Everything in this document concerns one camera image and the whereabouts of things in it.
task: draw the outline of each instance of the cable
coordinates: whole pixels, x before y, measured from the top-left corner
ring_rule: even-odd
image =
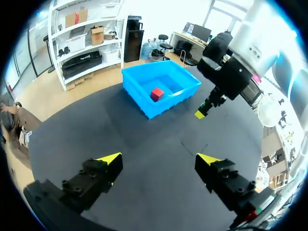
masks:
[[[259,228],[257,226],[240,226],[233,229],[230,229],[228,231],[236,231],[236,230],[256,230],[256,231],[265,231],[265,229]]]

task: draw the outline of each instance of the white wall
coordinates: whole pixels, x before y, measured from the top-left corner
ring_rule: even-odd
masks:
[[[13,59],[11,59],[10,62],[8,63],[4,79],[5,79],[7,86],[10,85],[12,89],[19,80]]]
[[[139,15],[143,22],[143,42],[173,31],[181,32],[187,22],[203,24],[212,0],[124,0],[120,15]]]

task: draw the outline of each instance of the black bag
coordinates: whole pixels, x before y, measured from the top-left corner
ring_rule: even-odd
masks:
[[[62,65],[63,77],[68,79],[101,63],[102,56],[98,51],[82,54]]]
[[[181,55],[181,51],[185,50],[186,51],[186,55],[189,53],[189,51],[192,48],[192,44],[187,42],[187,41],[178,41],[175,49],[174,49],[174,53],[177,54],[178,56]]]

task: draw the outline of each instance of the computer monitor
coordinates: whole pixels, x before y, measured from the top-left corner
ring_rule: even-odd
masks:
[[[194,24],[192,24],[192,23],[186,23],[183,31],[191,34],[192,30],[193,30],[193,26],[194,26]]]
[[[204,42],[207,42],[208,37],[210,36],[211,32],[212,32],[212,30],[207,29],[203,26],[194,25],[193,31],[192,31],[192,36],[195,36],[195,37],[203,40]]]

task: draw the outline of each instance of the office chair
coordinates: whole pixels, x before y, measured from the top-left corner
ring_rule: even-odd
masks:
[[[159,35],[158,36],[158,39],[160,41],[160,45],[159,46],[161,48],[165,49],[165,51],[164,51],[164,59],[163,60],[170,60],[168,57],[166,57],[166,50],[173,49],[173,47],[171,45],[165,43],[165,40],[167,40],[168,38],[169,37],[167,35]]]

